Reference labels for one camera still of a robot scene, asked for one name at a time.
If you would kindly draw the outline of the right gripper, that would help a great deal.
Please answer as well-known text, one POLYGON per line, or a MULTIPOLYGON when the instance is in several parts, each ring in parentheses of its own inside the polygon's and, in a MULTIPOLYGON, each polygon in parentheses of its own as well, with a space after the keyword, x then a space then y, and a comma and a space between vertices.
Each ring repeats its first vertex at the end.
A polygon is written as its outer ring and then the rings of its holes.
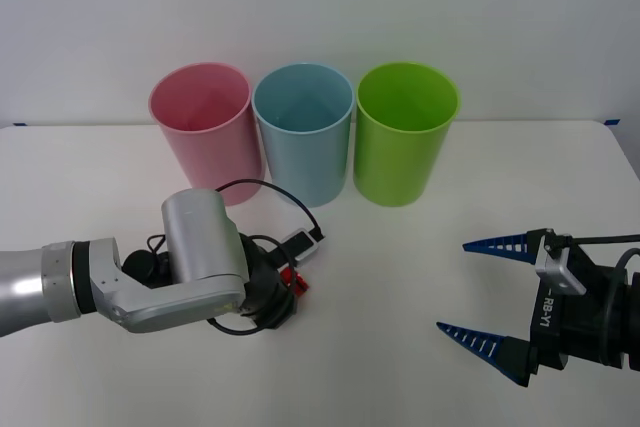
MULTIPOLYGON (((462 248, 468 253, 535 265, 541 240, 547 233, 547 229, 530 230, 468 242, 462 248)), ((567 249, 563 258, 586 293, 566 295, 542 280, 530 324, 531 343, 444 322, 437 322, 437 328, 521 387, 529 386, 530 376, 537 374, 539 363, 557 370, 564 369, 569 357, 598 363, 608 269, 596 265, 580 247, 567 249), (538 350, 538 360, 533 346, 538 350)))

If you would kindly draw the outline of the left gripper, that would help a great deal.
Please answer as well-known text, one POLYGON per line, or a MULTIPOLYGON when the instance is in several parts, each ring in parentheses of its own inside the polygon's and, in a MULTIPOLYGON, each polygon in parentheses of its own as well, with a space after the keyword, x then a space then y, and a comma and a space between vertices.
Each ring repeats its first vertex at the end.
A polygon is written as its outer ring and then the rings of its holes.
POLYGON ((286 293, 271 302, 259 316, 259 326, 263 329, 276 330, 284 325, 298 308, 298 296, 286 293))

